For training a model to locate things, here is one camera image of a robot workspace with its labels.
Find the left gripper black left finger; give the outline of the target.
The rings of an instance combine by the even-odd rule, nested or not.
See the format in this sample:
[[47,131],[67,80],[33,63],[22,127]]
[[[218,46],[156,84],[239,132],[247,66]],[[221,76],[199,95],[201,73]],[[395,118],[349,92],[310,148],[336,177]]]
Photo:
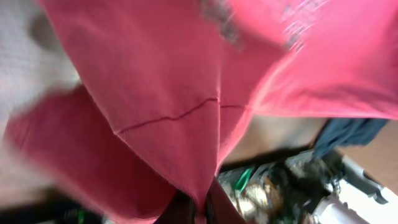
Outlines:
[[178,191],[154,224],[194,224],[195,202],[185,193]]

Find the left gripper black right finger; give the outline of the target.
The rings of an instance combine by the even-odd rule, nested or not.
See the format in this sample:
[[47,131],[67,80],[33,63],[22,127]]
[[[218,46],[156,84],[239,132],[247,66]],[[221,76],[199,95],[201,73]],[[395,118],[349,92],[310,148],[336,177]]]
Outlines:
[[207,224],[246,224],[215,177],[206,196]]

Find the orange printed t-shirt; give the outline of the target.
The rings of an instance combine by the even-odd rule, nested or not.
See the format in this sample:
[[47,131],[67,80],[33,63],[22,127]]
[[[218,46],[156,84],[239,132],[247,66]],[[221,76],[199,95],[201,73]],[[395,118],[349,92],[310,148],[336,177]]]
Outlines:
[[254,115],[397,118],[397,2],[41,1],[82,84],[13,117],[6,139],[123,223],[178,191],[203,222]]

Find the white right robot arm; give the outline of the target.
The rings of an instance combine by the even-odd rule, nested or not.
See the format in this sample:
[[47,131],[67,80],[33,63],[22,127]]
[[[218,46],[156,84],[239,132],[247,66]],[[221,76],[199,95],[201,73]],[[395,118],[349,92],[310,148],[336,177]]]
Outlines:
[[313,217],[322,224],[397,224],[397,195],[347,156],[338,195],[321,200]]

